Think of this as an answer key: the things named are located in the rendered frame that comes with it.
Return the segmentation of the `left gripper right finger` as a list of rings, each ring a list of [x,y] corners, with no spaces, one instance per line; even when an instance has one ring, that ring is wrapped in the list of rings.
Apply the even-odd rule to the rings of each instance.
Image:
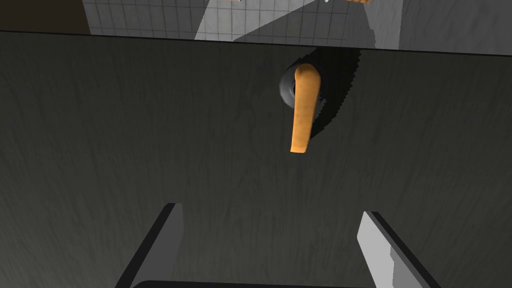
[[[379,212],[363,212],[357,241],[376,288],[441,288]]]

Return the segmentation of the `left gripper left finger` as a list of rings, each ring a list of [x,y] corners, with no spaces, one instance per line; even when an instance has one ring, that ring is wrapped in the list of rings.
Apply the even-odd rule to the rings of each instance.
[[[183,234],[183,205],[166,204],[114,288],[169,288]]]

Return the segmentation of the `dark grey door leaf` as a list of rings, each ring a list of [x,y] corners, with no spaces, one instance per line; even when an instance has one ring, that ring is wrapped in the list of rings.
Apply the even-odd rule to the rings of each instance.
[[[372,288],[377,211],[442,288],[512,288],[512,58],[362,50],[296,154],[310,51],[0,32],[0,288],[114,288],[167,203],[176,281]]]

